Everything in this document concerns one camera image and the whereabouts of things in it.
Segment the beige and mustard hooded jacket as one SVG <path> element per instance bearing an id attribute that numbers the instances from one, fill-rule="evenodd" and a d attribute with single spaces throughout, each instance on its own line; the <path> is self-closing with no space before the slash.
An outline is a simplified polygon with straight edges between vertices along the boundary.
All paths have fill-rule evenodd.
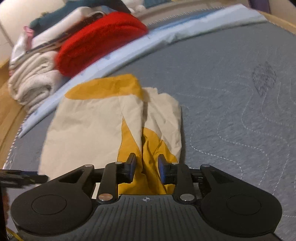
<path id="1" fill-rule="evenodd" d="M 163 184 L 158 157 L 178 163 L 181 154 L 181 108 L 156 88 L 142 87 L 132 74 L 79 84 L 60 101 L 48 128 L 39 172 L 57 178 L 85 164 L 103 168 L 125 162 L 134 153 L 132 183 L 119 194 L 171 194 Z"/>

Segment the grey quilted mattress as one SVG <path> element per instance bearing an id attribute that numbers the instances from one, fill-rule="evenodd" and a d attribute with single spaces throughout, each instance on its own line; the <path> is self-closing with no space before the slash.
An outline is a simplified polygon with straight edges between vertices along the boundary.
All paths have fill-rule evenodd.
<path id="1" fill-rule="evenodd" d="M 102 78 L 125 74 L 178 101 L 178 163 L 197 200 L 118 192 L 100 204 L 100 168 L 85 164 L 9 190 L 14 240 L 295 240 L 294 34 L 268 21 L 216 30 Z M 9 169 L 39 172 L 57 107 L 16 141 Z"/>

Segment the cream folded quilt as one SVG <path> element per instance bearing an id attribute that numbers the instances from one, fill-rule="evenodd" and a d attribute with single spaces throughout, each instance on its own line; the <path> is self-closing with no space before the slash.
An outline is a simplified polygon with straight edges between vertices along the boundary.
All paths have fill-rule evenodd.
<path id="1" fill-rule="evenodd" d="M 27 59 L 8 80 L 10 96 L 27 113 L 34 112 L 52 96 L 67 79 L 56 68 L 57 51 L 36 53 Z"/>

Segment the red folded blanket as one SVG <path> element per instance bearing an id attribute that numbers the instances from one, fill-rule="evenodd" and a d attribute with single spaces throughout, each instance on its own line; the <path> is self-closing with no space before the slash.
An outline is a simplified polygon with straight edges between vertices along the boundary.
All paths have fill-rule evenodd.
<path id="1" fill-rule="evenodd" d="M 67 39 L 56 56 L 60 73 L 73 77 L 112 51 L 146 35 L 148 28 L 135 16 L 112 12 Z"/>

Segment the light blue folded sheet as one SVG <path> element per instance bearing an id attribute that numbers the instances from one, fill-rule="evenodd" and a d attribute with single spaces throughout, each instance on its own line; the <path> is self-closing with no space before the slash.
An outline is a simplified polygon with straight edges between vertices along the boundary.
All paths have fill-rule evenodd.
<path id="1" fill-rule="evenodd" d="M 66 82 L 24 120 L 18 137 L 23 137 L 37 123 L 53 112 L 66 92 L 78 84 L 89 81 L 91 78 L 106 77 L 125 64 L 180 40 L 216 30 L 266 21 L 264 15 L 242 4 L 196 11 L 189 16 L 176 15 L 170 23 L 161 24 L 149 31 L 147 35 L 111 52 Z"/>

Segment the dark patterned folded garment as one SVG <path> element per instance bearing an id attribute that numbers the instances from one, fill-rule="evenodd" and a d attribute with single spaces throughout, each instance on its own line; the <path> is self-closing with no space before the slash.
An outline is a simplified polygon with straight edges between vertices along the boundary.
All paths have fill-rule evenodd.
<path id="1" fill-rule="evenodd" d="M 36 35 L 32 39 L 26 32 L 22 42 L 22 55 L 33 55 L 59 48 L 63 42 L 82 28 L 105 16 L 102 11 L 92 11 L 90 8 L 77 8 L 52 27 Z"/>

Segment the white plush toy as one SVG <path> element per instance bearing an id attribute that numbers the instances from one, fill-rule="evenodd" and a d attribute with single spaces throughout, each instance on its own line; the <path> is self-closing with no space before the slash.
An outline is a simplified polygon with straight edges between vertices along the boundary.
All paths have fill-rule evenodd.
<path id="1" fill-rule="evenodd" d="M 132 14 L 146 10 L 144 0 L 124 0 L 123 2 Z"/>

